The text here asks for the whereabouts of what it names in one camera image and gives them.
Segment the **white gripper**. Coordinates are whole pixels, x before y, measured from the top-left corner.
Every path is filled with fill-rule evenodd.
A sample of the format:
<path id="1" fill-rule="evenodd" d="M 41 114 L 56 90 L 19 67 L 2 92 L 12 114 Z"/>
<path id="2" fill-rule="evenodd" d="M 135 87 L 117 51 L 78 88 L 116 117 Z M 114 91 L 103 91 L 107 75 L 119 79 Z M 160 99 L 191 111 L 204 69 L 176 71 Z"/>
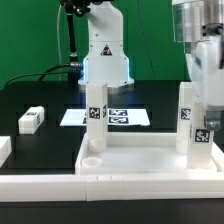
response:
<path id="1" fill-rule="evenodd" d="M 185 55 L 191 82 L 204 106 L 205 128 L 218 131 L 224 110 L 224 68 L 220 69 L 221 44 L 219 37 L 198 42 Z"/>

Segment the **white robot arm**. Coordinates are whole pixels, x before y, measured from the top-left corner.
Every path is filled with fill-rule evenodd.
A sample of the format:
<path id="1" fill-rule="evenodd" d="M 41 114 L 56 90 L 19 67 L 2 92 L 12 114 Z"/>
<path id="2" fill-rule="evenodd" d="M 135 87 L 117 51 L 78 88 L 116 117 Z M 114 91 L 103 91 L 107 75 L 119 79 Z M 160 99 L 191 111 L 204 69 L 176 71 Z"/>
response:
<path id="1" fill-rule="evenodd" d="M 123 16 L 113 0 L 86 0 L 78 9 L 88 18 L 89 52 L 84 80 L 111 87 L 129 79 L 123 52 Z M 224 0 L 172 0 L 174 40 L 185 45 L 190 80 L 205 110 L 204 127 L 221 127 L 224 112 Z"/>

